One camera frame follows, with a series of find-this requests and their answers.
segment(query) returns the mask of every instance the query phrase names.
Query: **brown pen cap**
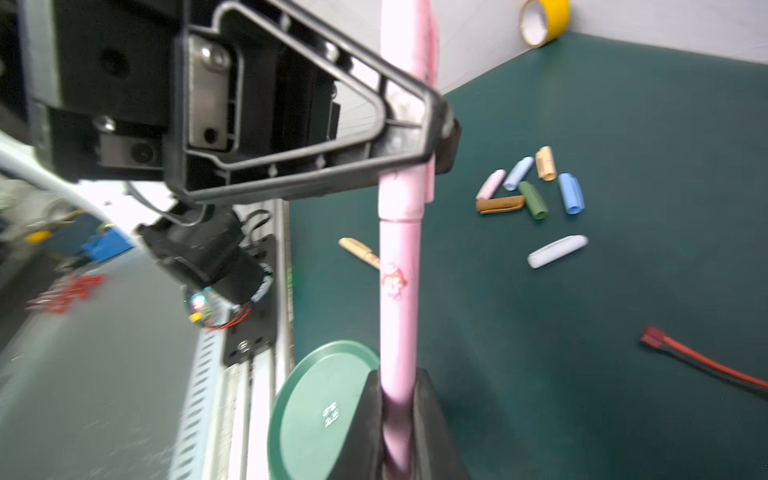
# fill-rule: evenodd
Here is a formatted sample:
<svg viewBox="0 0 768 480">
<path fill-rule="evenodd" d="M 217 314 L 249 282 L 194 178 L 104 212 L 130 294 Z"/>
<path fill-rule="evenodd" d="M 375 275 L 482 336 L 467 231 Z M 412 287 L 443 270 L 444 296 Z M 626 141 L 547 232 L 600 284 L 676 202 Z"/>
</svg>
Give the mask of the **brown pen cap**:
<svg viewBox="0 0 768 480">
<path fill-rule="evenodd" d="M 475 206 L 480 214 L 500 214 L 501 212 L 511 212 L 520 210 L 525 205 L 525 197 L 517 195 L 515 197 L 492 198 L 491 200 L 477 200 Z"/>
</svg>

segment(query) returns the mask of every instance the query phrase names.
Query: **red wire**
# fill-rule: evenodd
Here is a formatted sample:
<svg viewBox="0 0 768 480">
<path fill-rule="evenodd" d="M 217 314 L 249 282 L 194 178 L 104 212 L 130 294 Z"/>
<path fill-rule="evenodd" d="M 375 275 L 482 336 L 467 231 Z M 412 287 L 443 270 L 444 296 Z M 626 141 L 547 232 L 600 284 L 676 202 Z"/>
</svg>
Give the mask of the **red wire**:
<svg viewBox="0 0 768 480">
<path fill-rule="evenodd" d="M 212 328 L 211 331 L 216 332 L 218 330 L 228 329 L 231 326 L 235 326 L 238 323 L 242 322 L 243 320 L 246 319 L 246 317 L 248 317 L 248 315 L 250 315 L 251 309 L 249 308 L 248 310 L 246 310 L 247 307 L 248 307 L 248 305 L 243 305 L 243 307 L 240 308 L 240 310 L 237 313 L 235 313 L 235 316 L 232 317 L 232 321 L 231 322 L 229 322 L 227 325 L 219 326 L 219 327 L 217 327 L 215 329 Z"/>
<path fill-rule="evenodd" d="M 679 343 L 668 336 L 664 337 L 664 343 L 666 343 L 667 345 L 671 346 L 672 348 L 674 348 L 675 350 L 681 353 L 684 353 L 688 356 L 695 358 L 699 362 L 702 362 L 704 365 L 714 368 L 715 370 L 719 370 L 723 373 L 727 373 L 728 375 L 735 376 L 736 378 L 742 379 L 745 382 L 754 383 L 755 385 L 768 388 L 768 382 L 764 382 L 763 380 L 756 379 L 755 377 L 749 376 L 746 373 L 737 372 L 734 369 L 729 369 L 725 365 L 720 365 L 719 363 L 708 359 L 706 356 L 701 355 L 700 353 L 694 352 L 693 350 L 689 349 L 682 343 Z"/>
</svg>

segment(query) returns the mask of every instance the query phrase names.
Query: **pen cap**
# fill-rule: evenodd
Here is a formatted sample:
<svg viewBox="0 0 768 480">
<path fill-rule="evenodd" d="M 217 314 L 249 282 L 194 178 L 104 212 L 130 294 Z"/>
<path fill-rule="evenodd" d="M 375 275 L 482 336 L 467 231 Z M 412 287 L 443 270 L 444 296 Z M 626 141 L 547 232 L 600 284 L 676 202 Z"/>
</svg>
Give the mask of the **pen cap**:
<svg viewBox="0 0 768 480">
<path fill-rule="evenodd" d="M 536 187 L 529 182 L 522 181 L 518 184 L 518 190 L 520 190 L 520 193 L 525 197 L 525 204 L 531 211 L 533 218 L 541 220 L 549 215 L 547 204 L 544 203 L 544 199 L 541 198 L 541 194 L 536 190 Z"/>
<path fill-rule="evenodd" d="M 580 213 L 584 209 L 584 197 L 581 195 L 581 187 L 578 180 L 571 174 L 560 174 L 560 192 L 563 194 L 565 211 L 570 215 Z"/>
<path fill-rule="evenodd" d="M 526 157 L 520 160 L 515 165 L 515 168 L 509 172 L 507 179 L 504 180 L 504 188 L 507 190 L 514 190 L 517 188 L 518 184 L 522 181 L 522 179 L 525 178 L 525 175 L 528 174 L 528 170 L 531 170 L 531 165 L 533 165 L 533 162 L 533 157 Z"/>
<path fill-rule="evenodd" d="M 502 180 L 504 180 L 506 174 L 507 172 L 502 169 L 493 172 L 482 187 L 480 187 L 480 191 L 478 192 L 477 197 L 475 197 L 475 200 L 487 200 L 493 197 L 493 194 L 496 193 L 498 186 L 502 184 Z"/>
<path fill-rule="evenodd" d="M 584 235 L 569 235 L 560 240 L 556 240 L 549 245 L 536 250 L 528 255 L 528 265 L 531 268 L 539 268 L 542 265 L 557 260 L 571 252 L 574 252 L 589 243 Z"/>
<path fill-rule="evenodd" d="M 492 198 L 491 200 L 477 200 L 475 208 L 480 214 L 500 214 L 501 212 L 512 212 L 520 210 L 525 205 L 525 198 L 522 195 L 515 197 Z"/>
<path fill-rule="evenodd" d="M 554 157 L 552 157 L 550 147 L 542 147 L 536 152 L 536 170 L 538 170 L 538 177 L 547 182 L 553 181 L 557 177 L 558 172 L 554 169 Z"/>
</svg>

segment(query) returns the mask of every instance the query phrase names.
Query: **blue object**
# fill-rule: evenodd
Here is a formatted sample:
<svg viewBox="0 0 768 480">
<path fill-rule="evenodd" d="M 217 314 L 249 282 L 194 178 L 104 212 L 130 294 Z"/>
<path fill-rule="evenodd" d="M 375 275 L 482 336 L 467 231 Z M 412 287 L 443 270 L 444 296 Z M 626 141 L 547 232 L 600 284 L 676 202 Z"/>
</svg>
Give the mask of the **blue object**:
<svg viewBox="0 0 768 480">
<path fill-rule="evenodd" d="M 535 162 L 533 157 L 523 158 L 515 165 L 515 168 L 507 175 L 507 180 L 504 180 L 504 188 L 507 190 L 514 190 L 518 187 L 518 184 L 528 174 L 528 170 L 531 170 L 531 165 Z"/>
<path fill-rule="evenodd" d="M 120 235 L 120 232 L 113 228 L 104 232 L 101 237 L 92 235 L 88 242 L 80 248 L 94 262 L 103 262 L 133 247 Z"/>
<path fill-rule="evenodd" d="M 560 174 L 560 192 L 563 194 L 565 211 L 570 215 L 580 213 L 584 209 L 584 197 L 581 195 L 581 187 L 578 180 L 571 174 Z"/>
</svg>

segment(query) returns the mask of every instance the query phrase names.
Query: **green tray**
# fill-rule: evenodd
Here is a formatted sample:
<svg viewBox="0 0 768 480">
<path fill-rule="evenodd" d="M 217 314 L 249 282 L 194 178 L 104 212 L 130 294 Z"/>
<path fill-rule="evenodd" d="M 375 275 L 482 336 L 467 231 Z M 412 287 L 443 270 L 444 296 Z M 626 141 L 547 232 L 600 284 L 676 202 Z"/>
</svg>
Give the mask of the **green tray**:
<svg viewBox="0 0 768 480">
<path fill-rule="evenodd" d="M 325 480 L 379 357 L 351 340 L 327 343 L 291 372 L 277 396 L 266 450 L 272 478 Z"/>
</svg>

